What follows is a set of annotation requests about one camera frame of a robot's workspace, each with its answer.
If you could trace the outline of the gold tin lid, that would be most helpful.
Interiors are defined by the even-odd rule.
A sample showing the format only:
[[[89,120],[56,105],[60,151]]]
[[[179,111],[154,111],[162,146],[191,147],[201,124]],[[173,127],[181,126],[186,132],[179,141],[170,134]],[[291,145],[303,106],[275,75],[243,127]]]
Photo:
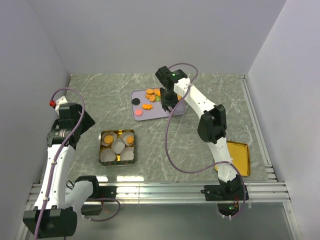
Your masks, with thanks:
[[[225,183],[231,181],[238,172],[245,177],[250,175],[250,152],[247,144],[226,141],[225,138],[221,138],[217,144],[210,143],[209,146],[214,161],[221,162],[215,166],[219,180]]]

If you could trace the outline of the orange flower cookie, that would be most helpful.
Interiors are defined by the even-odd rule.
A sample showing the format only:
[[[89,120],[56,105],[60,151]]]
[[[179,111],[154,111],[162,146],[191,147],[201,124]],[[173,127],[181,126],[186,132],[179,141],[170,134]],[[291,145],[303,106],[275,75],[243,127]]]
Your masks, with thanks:
[[[161,96],[161,91],[160,91],[160,89],[159,88],[155,88],[154,90],[153,90],[153,92],[154,92],[154,94],[155,95],[157,95],[157,96]]]

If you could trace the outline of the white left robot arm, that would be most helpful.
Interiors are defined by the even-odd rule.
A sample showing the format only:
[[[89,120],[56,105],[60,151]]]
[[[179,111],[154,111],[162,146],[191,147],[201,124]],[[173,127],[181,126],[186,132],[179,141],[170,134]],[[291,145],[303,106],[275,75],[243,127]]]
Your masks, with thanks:
[[[46,137],[47,164],[41,190],[34,208],[25,211],[22,219],[36,239],[73,236],[85,201],[95,201],[101,194],[95,175],[78,177],[71,192],[66,193],[77,143],[95,121],[78,103],[55,106],[58,119]]]

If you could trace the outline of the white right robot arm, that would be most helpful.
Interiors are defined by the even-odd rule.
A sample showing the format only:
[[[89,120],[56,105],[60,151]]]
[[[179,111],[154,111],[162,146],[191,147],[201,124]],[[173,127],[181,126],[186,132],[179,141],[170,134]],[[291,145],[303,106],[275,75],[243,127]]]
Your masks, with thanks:
[[[220,194],[224,199],[231,200],[237,195],[238,189],[244,187],[244,183],[227,146],[225,107],[205,97],[181,69],[171,71],[169,67],[163,66],[157,70],[155,76],[162,84],[161,107],[169,112],[170,118],[183,102],[197,114],[199,118],[197,134],[210,148],[214,159],[212,166],[218,167]]]

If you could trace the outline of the green gold cookie tin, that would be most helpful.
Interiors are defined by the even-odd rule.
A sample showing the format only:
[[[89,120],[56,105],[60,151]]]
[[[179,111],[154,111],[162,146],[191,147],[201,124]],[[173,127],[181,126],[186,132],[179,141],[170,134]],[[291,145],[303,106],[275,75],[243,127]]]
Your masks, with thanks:
[[[104,130],[100,134],[99,163],[102,166],[125,166],[136,163],[133,129]]]

